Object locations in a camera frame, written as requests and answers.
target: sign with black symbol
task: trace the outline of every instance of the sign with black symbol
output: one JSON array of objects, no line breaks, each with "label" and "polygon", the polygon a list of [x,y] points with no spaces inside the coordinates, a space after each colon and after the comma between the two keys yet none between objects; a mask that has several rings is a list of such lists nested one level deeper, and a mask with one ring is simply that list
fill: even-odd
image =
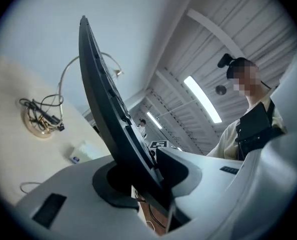
[{"label": "sign with black symbol", "polygon": [[168,148],[169,147],[169,141],[168,140],[162,140],[162,141],[152,141],[149,145],[150,149],[156,149],[156,148]]}]

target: ceiling light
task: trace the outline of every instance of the ceiling light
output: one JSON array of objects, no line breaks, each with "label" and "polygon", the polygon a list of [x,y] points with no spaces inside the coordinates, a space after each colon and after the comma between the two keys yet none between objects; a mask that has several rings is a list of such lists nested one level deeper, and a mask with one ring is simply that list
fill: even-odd
[{"label": "ceiling light", "polygon": [[146,113],[150,119],[152,119],[152,121],[156,124],[156,126],[159,128],[159,129],[162,129],[162,126],[158,123],[158,121],[156,121],[156,119],[151,115],[150,112],[147,112]]},{"label": "ceiling light", "polygon": [[189,76],[184,80],[184,83],[187,87],[194,93],[197,99],[202,103],[203,107],[206,109],[209,116],[212,118],[215,124],[222,123],[222,120],[215,110],[213,104],[210,102],[209,98],[205,95],[204,91],[202,91],[201,87],[198,85],[195,80]]}]

